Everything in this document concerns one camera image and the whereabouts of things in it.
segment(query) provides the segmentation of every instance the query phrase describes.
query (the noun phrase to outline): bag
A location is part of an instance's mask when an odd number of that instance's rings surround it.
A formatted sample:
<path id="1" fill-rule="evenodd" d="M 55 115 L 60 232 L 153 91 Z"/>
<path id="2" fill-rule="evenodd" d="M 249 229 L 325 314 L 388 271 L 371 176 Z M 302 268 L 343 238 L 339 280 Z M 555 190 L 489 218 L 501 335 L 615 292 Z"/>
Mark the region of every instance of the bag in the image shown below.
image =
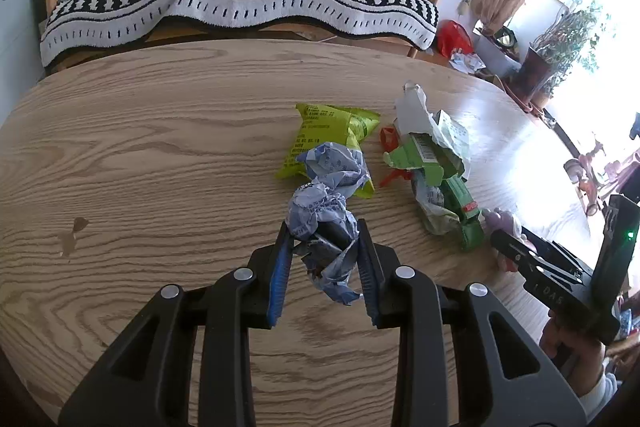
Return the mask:
<path id="1" fill-rule="evenodd" d="M 438 51 L 447 59 L 450 59 L 454 53 L 469 55 L 474 52 L 469 35 L 455 21 L 444 21 L 436 32 L 436 38 L 438 39 Z"/>
<path id="2" fill-rule="evenodd" d="M 306 176 L 305 165 L 296 158 L 300 153 L 324 142 L 336 142 L 359 151 L 360 142 L 380 121 L 378 113 L 358 107 L 299 103 L 296 104 L 296 109 L 302 117 L 302 125 L 293 147 L 284 160 L 284 165 L 276 172 L 276 178 L 287 178 L 296 174 Z M 356 190 L 355 195 L 370 198 L 373 192 L 373 184 L 369 180 L 364 187 Z"/>

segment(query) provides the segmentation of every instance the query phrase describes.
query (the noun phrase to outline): black device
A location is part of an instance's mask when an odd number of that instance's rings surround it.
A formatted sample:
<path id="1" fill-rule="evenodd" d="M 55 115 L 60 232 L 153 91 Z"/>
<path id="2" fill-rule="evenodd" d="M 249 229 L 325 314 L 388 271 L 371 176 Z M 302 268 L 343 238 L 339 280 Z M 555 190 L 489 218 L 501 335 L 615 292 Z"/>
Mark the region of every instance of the black device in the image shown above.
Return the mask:
<path id="1" fill-rule="evenodd" d="M 532 338 L 482 284 L 445 288 L 374 244 L 359 220 L 356 248 L 367 314 L 400 328 L 392 425 L 446 427 L 450 325 L 465 426 L 586 425 L 584 410 Z M 104 352 L 69 397 L 60 427 L 186 427 L 196 329 L 205 325 L 200 427 L 255 425 L 248 328 L 269 329 L 282 312 L 293 240 L 274 245 L 214 285 L 163 287 Z"/>
<path id="2" fill-rule="evenodd" d="M 604 240 L 593 270 L 562 245 L 524 227 L 523 233 L 537 252 L 504 230 L 492 233 L 491 244 L 516 263 L 525 278 L 524 289 L 553 310 L 562 324 L 608 345 L 620 329 L 613 305 L 633 257 L 639 224 L 640 207 L 613 194 L 605 210 Z M 554 362 L 567 374 L 573 365 L 570 350 L 561 346 Z"/>

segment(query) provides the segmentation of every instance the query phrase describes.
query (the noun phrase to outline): person's hand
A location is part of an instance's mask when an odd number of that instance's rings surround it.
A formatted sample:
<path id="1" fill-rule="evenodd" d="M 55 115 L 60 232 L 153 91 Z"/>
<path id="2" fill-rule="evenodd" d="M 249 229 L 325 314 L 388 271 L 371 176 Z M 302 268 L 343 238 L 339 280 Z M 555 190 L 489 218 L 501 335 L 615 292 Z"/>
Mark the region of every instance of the person's hand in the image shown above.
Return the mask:
<path id="1" fill-rule="evenodd" d="M 508 210 L 502 210 L 499 207 L 494 208 L 494 210 L 483 208 L 481 214 L 482 217 L 484 217 L 484 222 L 490 233 L 495 230 L 504 230 L 511 235 L 511 237 L 522 241 L 529 250 L 536 251 L 536 247 L 534 247 L 533 244 L 527 240 L 527 236 L 522 233 L 522 224 L 518 216 Z M 511 259 L 508 259 L 497 250 L 495 250 L 495 253 L 497 254 L 496 261 L 500 271 L 514 273 L 518 271 L 518 265 Z"/>
<path id="2" fill-rule="evenodd" d="M 604 345 L 598 339 L 562 327 L 554 312 L 549 311 L 549 317 L 549 322 L 542 330 L 540 347 L 550 359 L 555 358 L 560 344 L 574 350 L 580 359 L 568 376 L 567 382 L 578 397 L 584 396 L 602 377 Z"/>
<path id="3" fill-rule="evenodd" d="M 615 356 L 613 358 L 613 374 L 616 375 L 616 378 L 625 381 L 635 367 L 638 358 L 640 358 L 640 346 L 632 347 L 621 355 Z"/>

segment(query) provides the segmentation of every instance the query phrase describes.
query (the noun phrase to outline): silver screw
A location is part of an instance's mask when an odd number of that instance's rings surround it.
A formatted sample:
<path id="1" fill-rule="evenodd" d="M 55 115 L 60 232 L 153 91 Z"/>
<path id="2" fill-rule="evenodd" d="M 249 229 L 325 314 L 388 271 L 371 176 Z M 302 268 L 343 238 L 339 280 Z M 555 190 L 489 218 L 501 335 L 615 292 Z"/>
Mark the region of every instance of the silver screw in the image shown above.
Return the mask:
<path id="1" fill-rule="evenodd" d="M 410 266 L 398 266 L 396 268 L 396 275 L 400 279 L 411 279 L 415 275 L 415 271 Z"/>
<path id="2" fill-rule="evenodd" d="M 160 290 L 160 295 L 165 299 L 173 299 L 178 296 L 178 293 L 180 293 L 180 288 L 175 284 L 168 284 Z"/>
<path id="3" fill-rule="evenodd" d="M 484 297 L 485 295 L 487 295 L 487 293 L 489 293 L 489 290 L 486 288 L 486 286 L 479 282 L 474 282 L 471 286 L 469 286 L 469 291 L 476 297 Z"/>
<path id="4" fill-rule="evenodd" d="M 254 276 L 254 272 L 250 268 L 238 268 L 234 272 L 234 277 L 239 281 L 248 281 Z"/>

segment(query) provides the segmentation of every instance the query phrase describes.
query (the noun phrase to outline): red plastic bag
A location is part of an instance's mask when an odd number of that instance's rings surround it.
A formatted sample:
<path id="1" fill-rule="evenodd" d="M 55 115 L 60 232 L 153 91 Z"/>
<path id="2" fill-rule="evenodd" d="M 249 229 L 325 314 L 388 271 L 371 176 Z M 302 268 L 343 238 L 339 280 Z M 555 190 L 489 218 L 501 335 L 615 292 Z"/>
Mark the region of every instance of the red plastic bag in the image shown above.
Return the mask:
<path id="1" fill-rule="evenodd" d="M 436 32 L 438 51 L 447 58 L 453 53 L 468 55 L 474 52 L 469 35 L 465 29 L 455 21 L 444 21 Z"/>

